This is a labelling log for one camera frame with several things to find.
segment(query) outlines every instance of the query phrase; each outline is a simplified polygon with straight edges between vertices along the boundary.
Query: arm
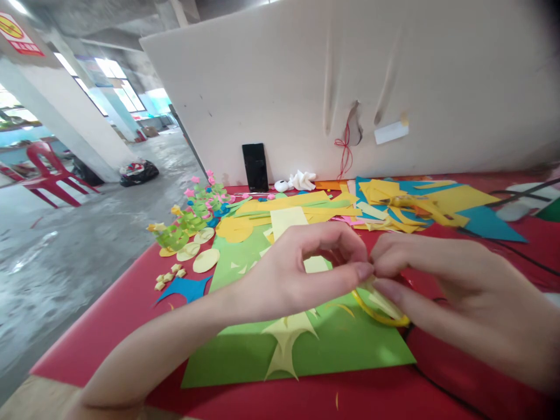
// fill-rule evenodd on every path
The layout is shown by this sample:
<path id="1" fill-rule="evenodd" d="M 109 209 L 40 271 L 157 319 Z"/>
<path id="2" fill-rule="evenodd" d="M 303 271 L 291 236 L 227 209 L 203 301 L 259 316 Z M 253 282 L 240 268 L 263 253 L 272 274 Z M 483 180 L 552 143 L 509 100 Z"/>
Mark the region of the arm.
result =
<path id="1" fill-rule="evenodd" d="M 320 254 L 338 267 L 306 274 Z M 170 311 L 129 335 L 101 364 L 70 419 L 136 419 L 146 396 L 224 328 L 278 319 L 344 295 L 368 278 L 364 243 L 346 223 L 289 228 L 242 279 Z"/>

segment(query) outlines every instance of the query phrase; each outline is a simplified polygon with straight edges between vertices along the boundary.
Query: red sign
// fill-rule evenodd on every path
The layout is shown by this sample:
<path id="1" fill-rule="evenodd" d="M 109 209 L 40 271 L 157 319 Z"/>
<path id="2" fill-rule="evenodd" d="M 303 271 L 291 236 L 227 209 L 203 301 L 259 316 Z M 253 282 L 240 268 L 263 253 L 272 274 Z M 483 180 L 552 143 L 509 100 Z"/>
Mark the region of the red sign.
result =
<path id="1" fill-rule="evenodd" d="M 45 56 L 14 18 L 7 13 L 0 13 L 0 33 L 20 54 Z"/>

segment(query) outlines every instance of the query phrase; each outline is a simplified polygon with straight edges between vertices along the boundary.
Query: plastic chair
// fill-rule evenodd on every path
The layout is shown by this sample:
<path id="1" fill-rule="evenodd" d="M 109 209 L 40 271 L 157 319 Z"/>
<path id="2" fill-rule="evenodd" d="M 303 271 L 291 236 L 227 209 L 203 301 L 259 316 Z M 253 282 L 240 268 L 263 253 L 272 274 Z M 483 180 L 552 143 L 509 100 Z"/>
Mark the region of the plastic chair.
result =
<path id="1" fill-rule="evenodd" d="M 57 172 L 51 173 L 50 170 L 45 166 L 43 161 L 40 159 L 40 155 L 43 155 L 45 158 L 47 158 L 47 160 L 51 163 L 51 165 Z M 61 187 L 59 187 L 57 185 L 58 181 L 64 182 L 65 184 L 78 190 L 82 194 L 89 194 L 86 190 L 84 190 L 82 187 L 80 187 L 70 179 L 74 178 L 81 185 L 90 188 L 96 193 L 99 193 L 99 191 L 89 185 L 86 181 L 69 172 L 54 154 L 50 144 L 45 142 L 34 142 L 27 148 L 27 157 L 29 158 L 29 160 L 31 160 L 31 162 L 33 162 L 37 169 L 39 169 L 41 176 L 38 178 L 21 181 L 19 184 L 26 187 L 33 194 L 49 203 L 54 208 L 58 208 L 58 206 L 50 201 L 47 197 L 45 197 L 45 195 L 39 191 L 39 188 L 47 190 L 49 193 L 56 195 L 61 200 L 74 207 L 80 207 L 81 204 L 70 194 L 64 191 Z"/>

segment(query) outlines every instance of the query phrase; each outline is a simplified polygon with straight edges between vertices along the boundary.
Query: black phone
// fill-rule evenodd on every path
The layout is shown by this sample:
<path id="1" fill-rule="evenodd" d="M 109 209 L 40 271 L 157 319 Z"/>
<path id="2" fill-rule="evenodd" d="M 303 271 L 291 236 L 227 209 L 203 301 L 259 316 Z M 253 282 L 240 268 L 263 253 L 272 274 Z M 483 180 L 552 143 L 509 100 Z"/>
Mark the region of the black phone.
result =
<path id="1" fill-rule="evenodd" d="M 249 191 L 252 193 L 268 192 L 267 160 L 264 157 L 264 144 L 242 145 L 245 159 L 245 172 Z"/>

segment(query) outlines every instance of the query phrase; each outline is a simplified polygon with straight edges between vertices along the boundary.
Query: white partition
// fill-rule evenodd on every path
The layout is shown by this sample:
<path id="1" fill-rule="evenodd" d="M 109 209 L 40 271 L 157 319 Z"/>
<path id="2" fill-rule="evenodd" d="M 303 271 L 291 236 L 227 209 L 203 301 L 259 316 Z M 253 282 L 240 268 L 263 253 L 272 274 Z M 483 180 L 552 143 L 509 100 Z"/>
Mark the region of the white partition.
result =
<path id="1" fill-rule="evenodd" d="M 257 142 L 270 181 L 297 169 L 336 178 L 334 139 L 356 99 L 364 136 L 346 177 L 521 169 L 560 153 L 555 48 L 528 7 L 281 0 L 141 43 L 204 166 L 226 184 L 247 183 L 241 145 Z M 407 112 L 410 133 L 376 145 L 373 118 L 402 27 L 379 127 Z"/>

